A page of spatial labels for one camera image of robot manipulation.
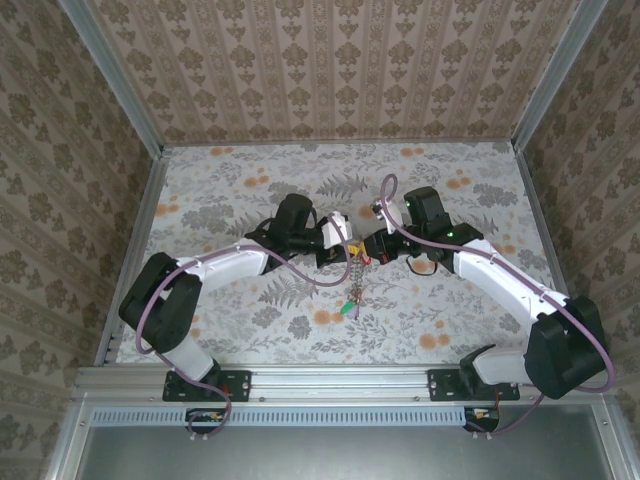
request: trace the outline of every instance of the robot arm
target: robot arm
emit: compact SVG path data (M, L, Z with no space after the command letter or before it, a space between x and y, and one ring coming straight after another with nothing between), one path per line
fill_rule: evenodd
M465 278L490 295L511 313L528 336L526 348L483 347L461 361L461 378L468 390L498 383L527 383L550 398L560 398L604 369L604 362L591 342L556 308L527 287L534 284L563 305L604 346L604 333L595 304L586 297L570 299L533 280L502 257L483 235L470 225L452 225L438 193L430 187L419 188L404 197L412 225L412 235L438 244L486 252L484 258L466 251L434 248L412 241L395 231L380 201L372 209L387 223L387 228L365 239L367 255L385 264L401 254L417 257L426 253L449 272ZM395 223L397 207L387 208ZM506 264L517 276L496 263Z
M347 217L333 212L333 223L325 217L313 228L306 228L313 212L311 200L289 194L270 219L268 229L258 228L231 247L207 254L202 260L173 259L165 253L151 256L120 305L120 317L136 330L154 292L172 272L182 268L151 308L142 338L188 378L199 381L209 376L219 365L188 334L199 296L241 278L264 275L282 265L261 248L284 260L297 254L315 253L318 267L343 259L344 252L333 247L341 242L336 227L347 241L352 237Z

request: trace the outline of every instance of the purple cable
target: purple cable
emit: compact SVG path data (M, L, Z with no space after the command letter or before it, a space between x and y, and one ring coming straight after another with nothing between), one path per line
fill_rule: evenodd
M218 387L214 387L213 385L208 385L206 383L197 382L195 380L190 379L189 377L187 377L187 375L182 370L180 370L179 368L176 368L176 366L173 365L171 363L171 361L167 357L165 357L161 353L157 353L157 352L156 352L156 355L158 356L158 358L160 358L160 360L162 360L164 363L166 363L170 368L175 370L175 372L185 382L188 382L191 385L194 385L196 387L204 388L205 390L211 390L213 393L215 393L215 394L219 395L220 397L222 397L222 399L224 400L224 403L225 403L225 414L222 417L222 420L220 420L220 423L218 424L218 426L216 428L214 428L211 432L209 432L207 435L213 437L214 435L217 435L218 433L220 433L220 431L225 427L225 425L229 421L229 417L231 416L231 399L229 398L229 395L227 395L223 390L220 390ZM198 413L193 414L191 417L189 417L189 422L187 423L187 431L189 433L191 433L193 435L196 435L196 432L193 431L193 421L196 418L205 415L206 413L207 412L198 412Z
M389 182L389 180L393 180L394 184L393 184L393 190L391 192L391 195L387 197L385 194L385 190L387 188L387 183ZM603 393L611 389L611 387L613 387L613 384L615 383L615 380L616 380L616 373L613 367L613 362L611 361L611 358L607 354L606 350L602 347L602 345L600 345L600 342L598 341L598 339L594 337L593 334L584 325L582 325L578 321L578 319L576 319L571 313L569 313L559 302L557 302L553 298L545 296L544 290L542 290L536 284L530 282L526 277L521 275L520 272L518 272L518 270L513 268L507 262L502 261L502 259L498 257L492 257L492 255L486 252L483 252L482 250L423 240L422 238L416 237L415 235L412 235L411 233L407 232L404 228L402 228L401 225L398 225L398 223L393 219L393 217L389 213L389 209L387 208L387 201L393 198L397 188L398 188L398 177L396 177L393 173L390 173L384 178L384 180L382 181L382 185L380 187L380 203L382 204L382 209L384 210L384 213L386 214L389 222L391 223L391 225L393 225L396 228L396 230L398 230L402 235L404 235L408 239L413 240L414 242L420 243L422 245L426 245L428 247L443 248L446 250L453 250L454 252L472 253L474 255L478 255L480 257L493 260L494 263L497 263L498 265L500 265L504 270L506 270L508 273L510 273L516 279L522 282L526 287L528 287L533 293L538 295L540 297L540 300L547 302L549 305L551 305L560 313L562 313L562 315L564 315L566 319L569 320L572 323L572 325L578 329L578 331L580 331L580 333L582 333L585 337L587 337L587 340L591 342L591 344L594 346L596 351L602 357L602 361L605 364L605 367L607 369L607 375L608 375L608 378L605 384L602 385L601 387L576 387L576 390L581 392L587 392L587 393Z
M495 437L496 435L502 435L503 433L507 433L507 432L513 430L518 425L520 425L522 422L524 422L526 420L526 418L529 415L531 415L531 412L533 412L536 408L538 408L538 406L542 403L543 399L544 399L544 395L540 394L540 396L536 399L536 401L531 404L531 407L529 408L529 410L527 410L518 420L513 422L508 427L504 427L504 428L502 428L502 429L500 429L500 430L498 430L496 432L487 432L480 425L478 425L477 423L474 423L474 422L470 422L469 420L467 420L467 424L471 425L473 428L475 428L479 432L490 434L492 437Z
M174 278L176 278L178 275L180 275L185 270L187 270L187 269L189 269L191 267L195 267L199 262L206 262L206 261L211 260L213 258L217 258L217 257L220 257L222 255L226 255L227 253L233 253L233 252L260 252L260 253L266 253L267 255L272 256L273 258L278 260L280 263L282 263L282 265L284 265L289 270L291 270L293 273L295 273L296 275L298 275L299 277L301 277L302 279L306 280L307 282L309 282L309 283L311 283L313 285L316 285L318 287L335 287L336 285L340 285L347 278L349 278L349 274L351 273L351 256L349 255L349 247L347 245L347 240L344 238L344 235L340 231L340 228L338 228L338 225L333 220L332 216L329 216L328 220L331 223L331 225L333 225L333 227L336 229L336 231L338 233L338 237L340 238L340 243L342 244L342 248L344 248L345 257L346 257L346 260L347 260L347 268L345 269L345 272L342 275L342 277L340 277L338 280L335 280L333 282L319 282L318 280L314 280L313 278L308 277L307 275L302 273L300 270L298 270L296 267L291 265L287 260L282 258L277 253L272 252L268 248L264 248L264 247L262 247L260 245L238 245L238 246L235 246L235 247L225 248L224 250L218 250L217 252L209 253L209 254L204 255L202 257L198 257L198 260L193 260L192 262L188 262L188 263L176 268L173 272L171 272L169 275L167 275L167 277L160 283L160 285L158 286L156 291L153 292L153 295L151 295L151 298L149 299L149 303L147 303L147 306L145 307L145 309L142 312L142 315L140 316L140 321L138 322L138 327L136 328L136 349L138 350L138 352L142 353L143 355L147 355L147 354L149 354L149 353L151 353L153 351L153 348L145 349L142 346L142 332L144 331L144 326L147 323L147 319L149 318L149 314L151 313L151 309L153 308L155 303L158 301L158 298L160 297L160 294L173 281ZM173 368L175 370L175 372L185 382L190 383L191 385L194 385L194 386L199 387L199 388L204 388L206 390L211 390L212 392L214 392L217 395L220 395L222 397L222 399L225 401L225 409L226 409L225 415L222 418L222 420L220 421L220 424L211 432L210 435L213 436L213 435L218 434L222 430L222 428L225 426L225 424L229 421L229 417L231 415L231 399L229 398L229 396L226 393L224 393L222 390L220 390L219 388L216 388L216 387L214 387L212 385L207 385L206 383L201 383L201 382L198 382L196 380L190 379L182 371L180 371L178 368L176 368L176 366L173 365L171 363L171 361L168 358L166 358L164 355L162 355L160 353L156 353L156 355L164 363L166 363L170 368ZM192 416L189 419L189 423L187 425L187 429L189 430L190 433L195 433L195 432L193 432L192 424L193 424L194 418L197 418L198 416L199 415L195 415L195 416Z

